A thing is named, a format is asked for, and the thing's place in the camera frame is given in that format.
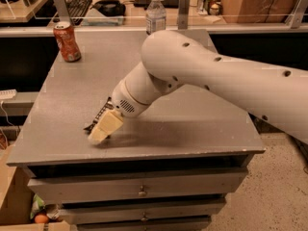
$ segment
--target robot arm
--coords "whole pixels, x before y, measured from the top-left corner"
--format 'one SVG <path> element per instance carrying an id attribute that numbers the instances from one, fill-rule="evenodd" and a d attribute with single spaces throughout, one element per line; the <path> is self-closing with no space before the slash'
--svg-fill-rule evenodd
<path id="1" fill-rule="evenodd" d="M 308 143 L 306 71 L 222 56 L 172 31 L 149 36 L 139 63 L 115 88 L 124 116 L 145 111 L 184 84 L 199 86 Z"/>

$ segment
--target metal post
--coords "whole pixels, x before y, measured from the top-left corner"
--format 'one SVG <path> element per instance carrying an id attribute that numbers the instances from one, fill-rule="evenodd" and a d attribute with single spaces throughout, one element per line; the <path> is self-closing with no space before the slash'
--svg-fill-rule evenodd
<path id="1" fill-rule="evenodd" d="M 54 0 L 55 6 L 57 8 L 58 16 L 61 21 L 67 21 L 73 25 L 71 18 L 69 16 L 69 12 L 67 9 L 66 0 Z"/>
<path id="2" fill-rule="evenodd" d="M 290 28 L 298 28 L 308 7 L 308 0 L 297 0 L 296 6 L 291 15 L 288 16 L 286 23 Z"/>
<path id="3" fill-rule="evenodd" d="M 189 9 L 191 0 L 179 0 L 178 29 L 188 29 Z"/>

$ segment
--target water bottle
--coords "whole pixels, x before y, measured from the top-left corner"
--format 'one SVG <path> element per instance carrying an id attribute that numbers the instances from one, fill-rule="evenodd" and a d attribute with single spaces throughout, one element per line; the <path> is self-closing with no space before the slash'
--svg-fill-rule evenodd
<path id="1" fill-rule="evenodd" d="M 163 0 L 151 0 L 146 10 L 146 33 L 148 35 L 166 28 L 166 9 Z"/>

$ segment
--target coke can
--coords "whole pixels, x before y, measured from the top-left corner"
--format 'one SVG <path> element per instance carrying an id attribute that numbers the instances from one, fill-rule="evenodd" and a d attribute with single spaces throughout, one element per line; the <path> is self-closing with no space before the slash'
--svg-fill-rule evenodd
<path id="1" fill-rule="evenodd" d="M 58 22 L 54 27 L 54 35 L 66 62 L 75 62 L 81 58 L 81 53 L 75 39 L 74 28 L 69 22 Z"/>

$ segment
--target floor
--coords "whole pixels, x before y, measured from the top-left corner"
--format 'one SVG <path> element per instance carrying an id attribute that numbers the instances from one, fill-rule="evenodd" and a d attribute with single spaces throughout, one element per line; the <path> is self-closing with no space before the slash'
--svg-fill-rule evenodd
<path id="1" fill-rule="evenodd" d="M 252 159 L 249 175 L 202 231 L 308 230 L 306 161 L 288 135 L 261 138 L 267 151 Z"/>

